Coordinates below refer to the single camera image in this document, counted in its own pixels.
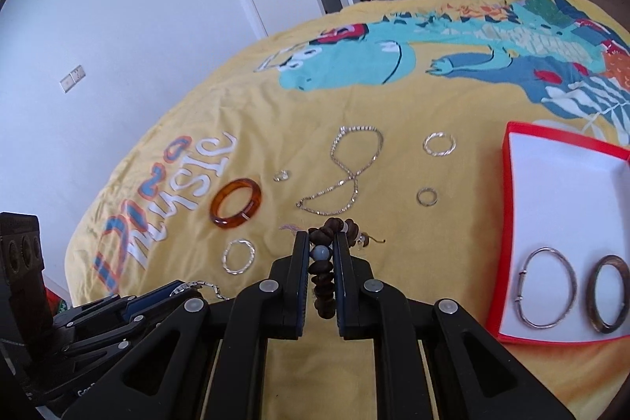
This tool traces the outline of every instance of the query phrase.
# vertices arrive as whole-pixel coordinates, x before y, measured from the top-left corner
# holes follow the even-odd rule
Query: necklace
[[[346,134],[350,134],[352,132],[361,132],[361,131],[376,132],[376,135],[379,138],[379,147],[376,150],[376,153],[370,158],[370,161],[365,166],[363,166],[358,171],[351,171],[344,163],[342,163],[339,159],[337,159],[335,157],[335,151],[337,149],[337,145],[339,144],[339,142],[343,139],[343,137]],[[371,165],[373,165],[373,163],[376,160],[376,158],[379,157],[380,151],[383,148],[383,140],[384,140],[383,139],[383,134],[375,127],[363,125],[363,126],[341,127],[341,128],[339,128],[339,134],[335,138],[335,141],[333,141],[333,145],[330,147],[330,159],[336,165],[338,165],[341,169],[343,169],[348,174],[348,176],[346,178],[344,178],[343,180],[340,180],[339,182],[337,182],[335,185],[331,185],[330,187],[327,187],[323,191],[319,191],[319,192],[316,192],[315,194],[311,194],[310,196],[306,196],[306,197],[302,198],[300,201],[298,201],[295,204],[295,206],[299,207],[302,210],[310,212],[312,214],[317,214],[318,216],[336,216],[336,215],[339,215],[342,212],[345,212],[346,210],[348,210],[350,207],[352,207],[352,205],[355,203],[355,201],[357,201],[357,196],[358,196],[358,176],[361,173],[363,173],[366,169],[368,169]],[[304,202],[305,201],[315,200],[315,198],[319,198],[320,196],[324,196],[325,194],[328,194],[329,192],[334,191],[338,187],[341,187],[343,184],[345,184],[346,182],[350,182],[350,181],[352,181],[354,183],[354,190],[352,191],[352,197],[350,198],[350,201],[348,202],[348,204],[345,207],[342,207],[339,210],[336,210],[334,212],[322,212],[320,210],[313,210],[311,208],[308,208],[307,206],[304,206]]]

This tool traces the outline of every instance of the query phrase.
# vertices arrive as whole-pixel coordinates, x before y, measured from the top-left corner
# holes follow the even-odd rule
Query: ring
[[[291,171],[287,171],[286,169],[278,171],[273,176],[274,182],[284,182],[285,180],[289,180],[291,178]]]
[[[230,216],[229,218],[219,217],[219,207],[223,200],[237,189],[243,187],[249,187],[251,189],[250,202],[240,211]],[[238,179],[225,185],[217,195],[212,199],[210,203],[210,219],[219,228],[235,228],[242,225],[245,221],[248,221],[260,207],[260,202],[263,199],[260,186],[250,179]]]
[[[232,269],[228,267],[228,254],[230,250],[232,249],[232,244],[236,244],[236,243],[245,244],[245,246],[250,248],[250,259],[241,269],[239,269],[238,271],[232,271]],[[243,274],[245,271],[247,271],[250,268],[255,257],[256,257],[256,248],[254,248],[254,245],[251,244],[250,241],[248,241],[247,239],[236,239],[235,241],[228,242],[228,247],[226,247],[225,251],[223,252],[223,258],[222,258],[223,268],[230,274]]]
[[[422,201],[422,198],[420,198],[420,197],[425,192],[430,192],[434,196],[432,201]],[[416,198],[418,200],[418,203],[420,203],[422,206],[424,206],[424,207],[432,207],[433,205],[435,205],[437,203],[437,191],[434,188],[432,188],[432,187],[424,187],[423,189],[420,189],[418,191],[418,194],[416,195]]]
[[[429,142],[432,139],[445,138],[445,137],[448,137],[450,139],[450,148],[448,150],[445,150],[444,152],[434,152],[433,150],[429,148]],[[446,132],[434,132],[433,134],[431,134],[429,137],[427,137],[424,140],[424,143],[422,145],[422,147],[424,148],[424,151],[434,157],[444,157],[445,155],[451,154],[456,146],[457,146],[457,143],[455,142],[455,138],[451,136],[450,134],[446,134]]]
[[[597,278],[599,277],[599,271],[604,266],[613,266],[619,272],[621,281],[624,284],[624,300],[621,304],[621,311],[617,316],[614,324],[606,324],[597,309],[597,302],[595,301],[595,285],[597,284]],[[588,318],[591,321],[593,327],[602,334],[612,333],[626,320],[628,316],[628,309],[630,308],[630,269],[628,265],[616,255],[608,255],[602,258],[595,266],[591,275],[588,277],[587,284],[587,312]]]
[[[523,286],[525,285],[525,275],[527,274],[527,266],[531,262],[531,259],[534,258],[536,255],[538,255],[538,253],[542,253],[545,251],[557,257],[557,259],[560,260],[562,265],[565,266],[566,271],[569,273],[569,278],[571,279],[571,301],[569,302],[569,306],[567,307],[567,309],[554,322],[551,322],[550,324],[534,324],[531,320],[529,320],[525,316],[525,313],[523,313],[523,305],[522,305]],[[560,322],[562,322],[564,318],[569,314],[573,305],[575,304],[575,299],[577,295],[578,295],[578,280],[575,277],[575,271],[573,271],[573,268],[571,267],[569,260],[567,260],[565,256],[562,255],[562,253],[560,253],[557,249],[540,248],[534,251],[533,253],[531,253],[531,255],[527,257],[527,260],[525,260],[525,265],[523,265],[523,270],[519,272],[519,285],[517,287],[517,293],[516,293],[516,298],[514,299],[514,302],[516,303],[516,311],[519,317],[521,318],[521,320],[525,324],[527,324],[529,327],[534,327],[536,329],[549,329],[551,327],[554,327],[560,324]]]

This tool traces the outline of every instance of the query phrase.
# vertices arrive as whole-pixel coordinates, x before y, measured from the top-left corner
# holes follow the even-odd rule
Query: blue bead
[[[317,260],[328,260],[330,258],[330,250],[326,246],[315,246],[311,250],[311,258]]]

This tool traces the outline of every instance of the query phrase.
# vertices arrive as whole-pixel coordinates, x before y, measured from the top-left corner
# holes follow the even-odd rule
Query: bedspread
[[[628,42],[585,0],[361,3],[262,40],[191,91],[114,170],[67,249],[72,299],[141,294],[174,279],[211,281],[235,296],[291,253],[284,225],[324,221],[295,203],[345,177],[329,156],[339,127],[371,125],[383,149],[345,217],[386,243],[353,253],[407,297],[451,297],[483,324],[500,253],[506,123],[629,144]],[[457,140],[448,157],[423,150],[437,131]],[[375,150],[374,134],[353,134],[338,155],[358,169]],[[291,178],[274,182],[281,169]],[[261,207],[219,229],[210,201],[237,178],[261,185]],[[435,206],[417,203],[422,187],[437,191]],[[226,211],[238,210],[240,192]],[[335,210],[351,193],[352,181],[310,206]],[[256,258],[232,276],[221,255],[241,238]],[[235,248],[230,263],[247,257]],[[580,420],[604,410],[630,368],[627,339],[507,348]],[[312,300],[303,338],[270,341],[266,379],[263,418],[376,418],[371,343],[342,341]]]

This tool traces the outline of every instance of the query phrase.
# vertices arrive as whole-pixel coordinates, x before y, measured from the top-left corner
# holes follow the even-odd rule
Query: bed
[[[453,298],[483,324],[501,246],[506,123],[628,145],[628,43],[586,0],[361,3],[262,40],[191,91],[114,170],[67,249],[72,300],[141,294],[174,279],[210,281],[233,297],[266,278],[291,253],[286,228],[325,220],[296,202],[345,177],[329,155],[339,127],[370,125],[384,135],[382,152],[343,216],[386,243],[354,254],[407,297]],[[423,141],[440,131],[457,146],[436,159]],[[371,136],[346,137],[339,158],[363,166],[376,149]],[[273,180],[280,170],[289,180]],[[260,184],[260,209],[219,229],[210,201],[238,178]],[[434,206],[418,204],[422,187],[437,191]],[[351,193],[352,181],[309,206],[335,210]],[[237,211],[243,194],[225,209]],[[221,262],[234,239],[256,248],[236,276]],[[235,250],[231,266],[247,256]],[[628,339],[507,348],[580,420],[598,417],[630,368]],[[262,416],[376,418],[373,371],[371,343],[343,342],[311,300],[304,337],[270,341]]]

